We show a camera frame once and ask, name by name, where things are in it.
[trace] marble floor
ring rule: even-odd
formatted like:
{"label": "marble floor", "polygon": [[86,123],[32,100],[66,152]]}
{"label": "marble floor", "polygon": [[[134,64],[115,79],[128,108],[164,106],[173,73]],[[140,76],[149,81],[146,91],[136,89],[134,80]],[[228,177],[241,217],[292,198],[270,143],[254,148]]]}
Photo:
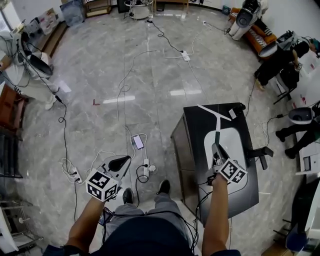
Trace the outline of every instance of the marble floor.
{"label": "marble floor", "polygon": [[[165,38],[158,37],[159,31],[152,24],[123,19],[117,9],[110,15],[93,17],[70,27],[53,56],[55,69],[51,81],[61,86],[58,95],[67,105],[68,159],[82,178],[100,150],[133,154],[124,125],[131,134],[147,135],[147,156],[157,172],[150,175],[147,183],[137,186],[141,208],[145,210],[153,206],[152,199],[164,178],[171,181],[171,197],[177,202],[181,198],[170,135],[183,107],[230,102],[242,102],[248,107],[253,73],[260,65],[245,40],[233,41],[222,31],[203,25],[206,21],[227,28],[225,15],[193,6],[185,17],[182,14],[180,6],[167,5],[165,12],[159,12],[153,21],[176,48],[193,53],[189,63],[198,81],[187,62],[174,58],[180,54]],[[137,56],[132,71],[120,83],[134,56],[148,50],[157,51]],[[70,92],[64,93],[65,85]],[[123,85],[129,85],[130,90],[119,94]],[[252,93],[247,123],[254,148],[266,143],[264,133],[256,127],[277,114],[287,113],[288,103],[283,100],[273,105],[275,99],[272,84],[265,92],[255,89]],[[93,105],[93,100],[100,105]],[[74,223],[76,199],[74,184],[61,171],[61,159],[66,153],[64,125],[58,119],[64,111],[58,102],[46,111],[43,105],[31,101],[24,115],[23,142],[19,147],[19,169],[24,179],[16,180],[15,187],[11,181],[6,183],[7,192],[17,192],[34,204],[27,210],[32,218],[30,226],[46,243],[56,246],[67,241]],[[259,204],[232,218],[230,247],[240,250],[243,256],[260,255],[272,243],[273,229],[282,227],[282,219],[291,216],[300,179],[294,175],[297,163],[286,158],[284,149],[293,144],[293,139],[283,144],[275,136],[275,131],[288,123],[286,118],[270,121],[269,147],[274,150],[274,157],[267,156],[267,170],[257,164]],[[142,154],[136,150],[129,175],[123,179],[124,187],[135,187],[136,167],[143,161]],[[101,153],[93,166],[97,167],[106,156],[107,153]],[[76,192],[79,216],[90,197],[83,185],[77,185]],[[120,194],[107,206],[113,210],[121,203]],[[192,214],[179,205],[191,222]],[[92,251],[99,248],[101,238],[99,226]]]}

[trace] black table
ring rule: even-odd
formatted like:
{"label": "black table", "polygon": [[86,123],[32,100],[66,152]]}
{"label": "black table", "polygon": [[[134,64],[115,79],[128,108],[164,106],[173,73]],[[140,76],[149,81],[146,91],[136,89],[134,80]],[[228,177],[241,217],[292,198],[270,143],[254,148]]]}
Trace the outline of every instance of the black table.
{"label": "black table", "polygon": [[[239,107],[240,103],[206,105],[205,107],[230,118],[229,110]],[[216,130],[215,116],[198,106],[184,107],[183,115],[172,133],[172,140],[178,165],[183,203],[195,214],[196,207],[212,187],[203,183],[208,171],[208,162],[204,147],[207,133]],[[240,134],[244,153],[252,150],[252,142],[246,118],[243,113],[232,121],[221,119],[221,129],[235,128]],[[228,217],[232,218],[259,202],[258,177],[254,158],[245,158],[247,171],[246,186],[229,194]],[[209,195],[199,208],[199,219],[205,224],[211,196]]]}

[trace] power strip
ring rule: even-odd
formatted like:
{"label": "power strip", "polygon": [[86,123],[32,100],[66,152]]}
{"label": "power strip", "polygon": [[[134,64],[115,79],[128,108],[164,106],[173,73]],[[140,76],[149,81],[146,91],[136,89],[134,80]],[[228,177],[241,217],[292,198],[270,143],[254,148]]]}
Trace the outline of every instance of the power strip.
{"label": "power strip", "polygon": [[149,177],[149,159],[144,159],[143,164],[147,165],[147,167],[143,168],[143,175]]}
{"label": "power strip", "polygon": [[75,181],[76,181],[76,183],[80,183],[80,184],[82,184],[83,183],[83,180],[82,180],[82,178],[81,178],[81,176],[80,176],[80,173],[79,173],[79,171],[78,171],[78,169],[77,169],[77,167],[73,167],[72,168],[72,170],[71,170],[71,175],[70,175],[70,177],[72,178],[72,179],[74,179]]}

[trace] extension cord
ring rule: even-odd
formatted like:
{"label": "extension cord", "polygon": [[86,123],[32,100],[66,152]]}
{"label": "extension cord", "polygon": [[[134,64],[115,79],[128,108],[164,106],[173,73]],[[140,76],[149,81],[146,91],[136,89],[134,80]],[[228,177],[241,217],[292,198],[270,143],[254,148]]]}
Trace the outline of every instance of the extension cord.
{"label": "extension cord", "polygon": [[79,173],[77,167],[73,167],[71,173],[72,173],[72,174],[70,175],[70,177],[71,177],[72,179],[74,179],[77,183],[80,183],[80,184],[83,183],[83,180],[82,180],[82,178],[81,178],[81,176],[80,176],[80,173]]}
{"label": "extension cord", "polygon": [[183,51],[181,52],[181,55],[182,55],[182,57],[183,57],[183,59],[184,59],[185,62],[190,61],[190,57],[188,56],[188,53],[187,53],[185,50],[183,50]]}
{"label": "extension cord", "polygon": [[149,177],[149,159],[148,158],[144,159],[143,164],[147,165],[147,167],[143,168],[143,175]]}

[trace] hand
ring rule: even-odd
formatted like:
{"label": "hand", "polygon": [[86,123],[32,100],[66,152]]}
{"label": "hand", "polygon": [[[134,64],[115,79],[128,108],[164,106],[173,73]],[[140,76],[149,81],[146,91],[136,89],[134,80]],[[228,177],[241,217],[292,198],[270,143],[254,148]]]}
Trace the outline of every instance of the hand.
{"label": "hand", "polygon": [[211,182],[211,186],[214,184],[223,184],[223,183],[228,183],[228,181],[223,177],[220,173],[216,174],[216,178]]}

